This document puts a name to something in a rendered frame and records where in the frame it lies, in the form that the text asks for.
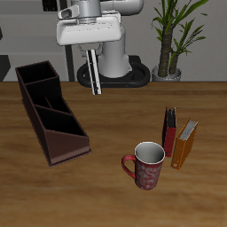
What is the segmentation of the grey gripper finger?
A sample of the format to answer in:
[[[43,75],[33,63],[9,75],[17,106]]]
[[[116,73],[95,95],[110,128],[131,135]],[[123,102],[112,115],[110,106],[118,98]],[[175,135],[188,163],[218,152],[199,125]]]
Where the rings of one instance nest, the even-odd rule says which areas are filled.
[[[96,81],[96,91],[98,92],[98,95],[100,95],[102,94],[102,90],[101,90],[100,81],[99,81],[98,63],[97,63],[95,50],[91,50],[91,56],[92,56],[93,69],[94,69],[94,75],[95,75],[95,81]]]
[[[87,60],[88,60],[88,68],[90,73],[90,84],[92,88],[92,94],[97,95],[98,86],[97,86],[97,79],[96,79],[96,72],[95,72],[96,55],[94,50],[87,51]]]

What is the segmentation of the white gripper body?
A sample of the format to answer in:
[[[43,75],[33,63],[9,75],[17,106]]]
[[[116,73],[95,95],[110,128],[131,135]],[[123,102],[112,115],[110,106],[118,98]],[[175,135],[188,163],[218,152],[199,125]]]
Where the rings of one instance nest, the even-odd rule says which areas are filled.
[[[58,45],[102,43],[121,39],[121,15],[105,12],[94,23],[79,24],[76,19],[61,20],[57,24]]]

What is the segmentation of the dark brown desk caddy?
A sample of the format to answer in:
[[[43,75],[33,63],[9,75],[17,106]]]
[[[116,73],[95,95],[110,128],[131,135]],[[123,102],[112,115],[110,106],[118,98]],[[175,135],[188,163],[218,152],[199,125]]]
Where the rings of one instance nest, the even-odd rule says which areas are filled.
[[[22,103],[50,168],[90,154],[87,133],[62,96],[49,60],[15,68]]]

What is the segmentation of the dark red book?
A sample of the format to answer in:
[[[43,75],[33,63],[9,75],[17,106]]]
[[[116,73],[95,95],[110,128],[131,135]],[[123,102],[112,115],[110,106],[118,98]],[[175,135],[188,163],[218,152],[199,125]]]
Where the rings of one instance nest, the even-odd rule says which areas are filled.
[[[170,157],[176,135],[176,109],[166,108],[165,118],[162,129],[162,148],[165,156]]]

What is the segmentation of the red patterned mug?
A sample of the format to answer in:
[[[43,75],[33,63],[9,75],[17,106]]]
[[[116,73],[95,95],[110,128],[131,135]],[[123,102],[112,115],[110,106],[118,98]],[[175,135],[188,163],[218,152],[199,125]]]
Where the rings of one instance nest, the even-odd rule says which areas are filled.
[[[165,159],[164,149],[154,142],[142,142],[135,147],[133,155],[124,155],[121,159],[123,170],[135,180],[142,190],[151,190],[158,183],[162,163]],[[130,171],[125,162],[132,160],[135,171]]]

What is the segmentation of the orange book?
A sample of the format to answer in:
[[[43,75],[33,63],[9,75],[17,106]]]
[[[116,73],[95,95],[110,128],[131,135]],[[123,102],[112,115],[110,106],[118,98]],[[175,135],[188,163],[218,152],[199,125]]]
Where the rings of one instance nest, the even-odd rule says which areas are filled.
[[[190,153],[198,127],[198,122],[189,119],[176,137],[171,167],[179,170]]]

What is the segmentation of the green pot plant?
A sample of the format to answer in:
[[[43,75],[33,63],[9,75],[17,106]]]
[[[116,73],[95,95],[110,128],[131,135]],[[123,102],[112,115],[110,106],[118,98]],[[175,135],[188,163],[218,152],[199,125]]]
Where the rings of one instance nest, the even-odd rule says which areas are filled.
[[[160,25],[156,31],[159,35],[157,39],[161,42],[161,48],[159,65],[152,70],[154,82],[180,81],[182,72],[176,67],[178,57],[183,53],[190,53],[187,48],[191,44],[205,39],[205,36],[200,36],[203,25],[189,34],[194,19],[184,25],[181,24],[181,21],[207,2],[208,0],[198,0],[192,4],[192,0],[189,0],[182,9],[179,9],[177,7],[178,0],[161,0],[162,12],[155,8],[159,16],[153,19],[153,23],[157,21]]]

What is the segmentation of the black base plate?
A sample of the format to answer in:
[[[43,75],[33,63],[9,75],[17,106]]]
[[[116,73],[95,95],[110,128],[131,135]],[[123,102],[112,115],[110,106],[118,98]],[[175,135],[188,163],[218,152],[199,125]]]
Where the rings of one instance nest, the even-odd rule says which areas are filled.
[[[151,79],[150,70],[141,63],[137,55],[129,55],[132,70],[123,77],[108,78],[102,74],[99,80],[102,88],[139,88],[145,86]],[[91,87],[88,64],[83,64],[77,71],[78,82],[87,88]]]

